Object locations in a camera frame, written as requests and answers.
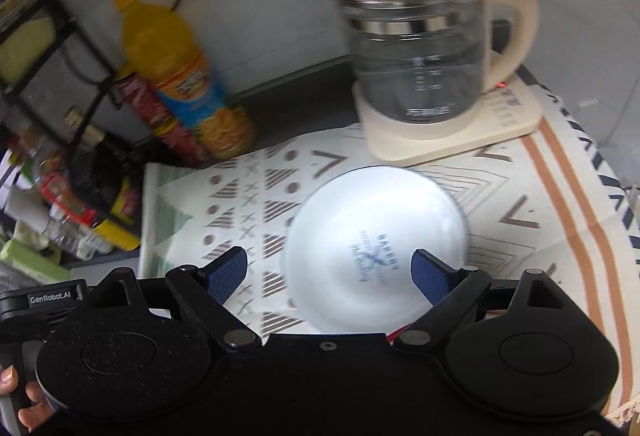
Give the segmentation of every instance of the orange juice bottle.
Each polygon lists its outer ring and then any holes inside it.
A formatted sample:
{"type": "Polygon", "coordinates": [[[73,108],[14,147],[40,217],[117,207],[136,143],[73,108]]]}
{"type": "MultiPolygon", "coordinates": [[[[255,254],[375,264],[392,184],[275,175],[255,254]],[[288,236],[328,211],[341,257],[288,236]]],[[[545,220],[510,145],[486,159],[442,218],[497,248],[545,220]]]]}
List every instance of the orange juice bottle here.
{"type": "Polygon", "coordinates": [[[255,128],[242,108],[230,108],[218,77],[196,44],[189,25],[167,7],[140,0],[116,0],[124,17],[122,45],[162,102],[217,158],[245,153],[255,128]]]}

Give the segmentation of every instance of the red snack package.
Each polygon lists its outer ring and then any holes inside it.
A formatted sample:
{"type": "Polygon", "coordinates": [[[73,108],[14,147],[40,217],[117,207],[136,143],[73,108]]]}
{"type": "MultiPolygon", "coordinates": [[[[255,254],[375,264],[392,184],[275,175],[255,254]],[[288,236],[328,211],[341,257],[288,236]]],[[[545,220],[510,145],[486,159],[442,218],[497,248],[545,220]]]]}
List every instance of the red snack package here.
{"type": "Polygon", "coordinates": [[[125,66],[114,85],[122,91],[124,100],[176,155],[191,167],[210,158],[208,151],[196,137],[176,119],[162,103],[154,89],[125,66]]]}

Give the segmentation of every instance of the white bowl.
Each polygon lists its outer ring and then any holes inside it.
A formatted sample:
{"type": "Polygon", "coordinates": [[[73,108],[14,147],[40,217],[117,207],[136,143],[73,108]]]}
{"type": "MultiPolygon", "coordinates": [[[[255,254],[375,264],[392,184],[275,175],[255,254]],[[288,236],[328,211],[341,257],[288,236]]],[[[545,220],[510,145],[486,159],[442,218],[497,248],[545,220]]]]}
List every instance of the white bowl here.
{"type": "Polygon", "coordinates": [[[325,333],[392,333],[431,304],[411,280],[426,249],[465,264],[462,212],[436,183],[397,167],[366,167],[316,190],[287,235],[282,273],[302,318],[325,333]]]}

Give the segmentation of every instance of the blue gripper pad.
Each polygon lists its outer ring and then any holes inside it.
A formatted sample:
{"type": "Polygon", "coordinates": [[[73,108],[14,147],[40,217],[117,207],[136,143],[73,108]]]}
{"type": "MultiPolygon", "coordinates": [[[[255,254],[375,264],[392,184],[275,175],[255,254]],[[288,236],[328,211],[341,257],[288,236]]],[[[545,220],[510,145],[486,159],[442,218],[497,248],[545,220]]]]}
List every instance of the blue gripper pad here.
{"type": "Polygon", "coordinates": [[[458,272],[425,250],[411,257],[411,280],[432,305],[442,301],[458,284],[458,272]]]}
{"type": "Polygon", "coordinates": [[[241,247],[233,247],[200,269],[198,275],[204,280],[209,295],[225,304],[244,281],[247,268],[246,252],[241,247]]]}

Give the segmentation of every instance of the kettle handle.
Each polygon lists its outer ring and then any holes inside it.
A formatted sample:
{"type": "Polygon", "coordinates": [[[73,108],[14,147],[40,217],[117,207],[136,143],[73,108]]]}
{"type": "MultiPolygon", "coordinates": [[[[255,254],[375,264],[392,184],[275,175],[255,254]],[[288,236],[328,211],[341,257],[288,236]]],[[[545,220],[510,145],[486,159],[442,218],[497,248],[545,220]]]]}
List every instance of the kettle handle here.
{"type": "Polygon", "coordinates": [[[511,39],[501,55],[491,57],[484,75],[484,91],[507,80],[525,60],[536,39],[540,15],[537,0],[486,0],[487,5],[507,5],[515,10],[511,39]]]}

